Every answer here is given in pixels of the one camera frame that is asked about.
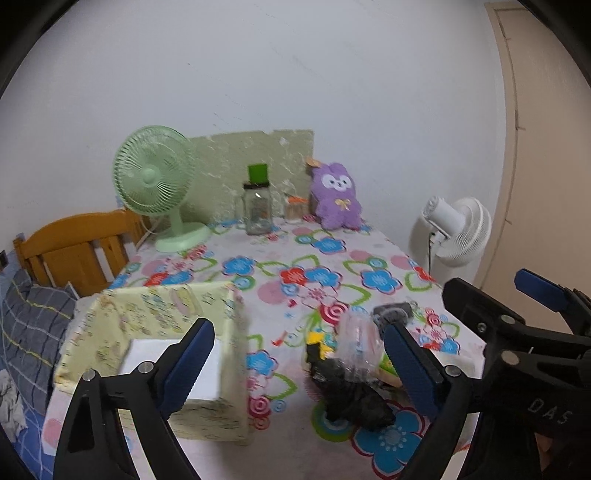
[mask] power cord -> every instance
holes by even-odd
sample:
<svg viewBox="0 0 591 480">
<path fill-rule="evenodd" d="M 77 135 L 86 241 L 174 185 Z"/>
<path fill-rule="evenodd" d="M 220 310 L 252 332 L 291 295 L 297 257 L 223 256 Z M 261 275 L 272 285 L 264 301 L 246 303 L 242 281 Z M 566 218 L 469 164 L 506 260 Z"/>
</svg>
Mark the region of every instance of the power cord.
<svg viewBox="0 0 591 480">
<path fill-rule="evenodd" d="M 428 239 L 428 254 L 429 254 L 429 269 L 428 269 L 428 273 L 429 275 L 431 275 L 431 247 L 433 246 L 433 242 L 431 241 L 431 239 L 435 236 L 435 232 L 430 232 L 429 233 L 429 239 Z"/>
<path fill-rule="evenodd" d="M 135 251 L 138 250 L 138 248 L 141 246 L 141 244 L 143 244 L 145 242 L 145 240 L 150 235 L 152 235 L 153 233 L 156 232 L 156 228 L 158 227 L 160 222 L 162 222 L 163 219 L 164 219 L 164 217 L 162 216 L 158 220 L 156 220 L 155 224 L 152 226 L 152 229 L 150 230 L 148 227 L 146 227 L 146 224 L 144 223 L 144 218 L 142 216 L 139 217 L 139 221 L 142 223 L 142 227 L 144 227 L 144 230 L 146 230 L 146 233 L 144 233 L 144 236 L 142 238 L 140 238 L 139 242 L 137 242 L 135 244 Z"/>
</svg>

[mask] electrical outlet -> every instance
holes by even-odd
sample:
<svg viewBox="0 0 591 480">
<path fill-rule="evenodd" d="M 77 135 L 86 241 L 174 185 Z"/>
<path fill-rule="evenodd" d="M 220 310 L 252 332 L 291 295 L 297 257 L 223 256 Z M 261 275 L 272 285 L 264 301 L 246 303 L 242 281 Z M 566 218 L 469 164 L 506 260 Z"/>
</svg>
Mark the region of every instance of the electrical outlet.
<svg viewBox="0 0 591 480">
<path fill-rule="evenodd" d="M 6 256 L 6 250 L 0 252 L 0 272 L 8 265 L 8 257 Z"/>
</svg>

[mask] wooden bed frame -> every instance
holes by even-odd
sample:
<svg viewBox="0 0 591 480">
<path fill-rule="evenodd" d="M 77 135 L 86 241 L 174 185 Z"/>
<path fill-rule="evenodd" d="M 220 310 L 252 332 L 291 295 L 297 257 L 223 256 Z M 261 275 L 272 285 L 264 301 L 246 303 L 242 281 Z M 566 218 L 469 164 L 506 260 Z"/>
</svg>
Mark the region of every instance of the wooden bed frame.
<svg viewBox="0 0 591 480">
<path fill-rule="evenodd" d="M 49 271 L 57 287 L 69 281 L 86 297 L 109 285 L 92 242 L 98 241 L 116 277 L 129 261 L 121 238 L 126 234 L 134 244 L 144 234 L 141 217 L 130 210 L 83 213 L 50 223 L 26 241 L 16 238 L 14 248 L 22 268 L 39 285 L 51 286 Z"/>
</svg>

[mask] green desk fan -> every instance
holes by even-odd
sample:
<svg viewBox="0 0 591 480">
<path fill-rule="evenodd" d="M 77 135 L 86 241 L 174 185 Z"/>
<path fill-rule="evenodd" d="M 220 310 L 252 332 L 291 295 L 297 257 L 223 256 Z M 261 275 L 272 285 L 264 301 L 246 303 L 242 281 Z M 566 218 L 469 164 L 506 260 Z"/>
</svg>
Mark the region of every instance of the green desk fan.
<svg viewBox="0 0 591 480">
<path fill-rule="evenodd" d="M 167 127 L 143 127 L 119 147 L 113 183 L 123 203 L 140 215 L 168 215 L 170 229 L 156 238 L 159 252 L 187 250 L 207 241 L 202 223 L 183 223 L 179 207 L 196 171 L 191 142 Z"/>
</svg>

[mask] floral tablecloth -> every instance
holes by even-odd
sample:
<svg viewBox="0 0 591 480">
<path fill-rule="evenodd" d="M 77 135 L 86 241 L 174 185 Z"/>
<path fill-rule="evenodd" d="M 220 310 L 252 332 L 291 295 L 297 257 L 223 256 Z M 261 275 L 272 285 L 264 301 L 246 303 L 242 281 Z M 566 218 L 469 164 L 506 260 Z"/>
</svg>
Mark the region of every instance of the floral tablecloth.
<svg viewBox="0 0 591 480">
<path fill-rule="evenodd" d="M 112 288 L 231 279 L 249 323 L 248 415 L 252 442 L 180 439 L 203 480 L 394 479 L 428 428 L 404 392 L 384 393 L 396 422 L 381 432 L 347 421 L 330 423 L 304 370 L 310 331 L 331 335 L 347 308 L 409 301 L 408 328 L 421 346 L 460 353 L 478 364 L 482 341 L 445 311 L 441 288 L 379 231 L 326 232 L 313 222 L 279 224 L 250 237 L 231 223 L 212 226 L 206 245 L 162 254 L 146 243 Z M 44 450 L 55 454 L 69 396 L 54 393 L 43 431 Z M 125 432 L 141 478 L 153 478 L 135 432 Z M 462 443 L 470 440 L 470 428 Z"/>
</svg>

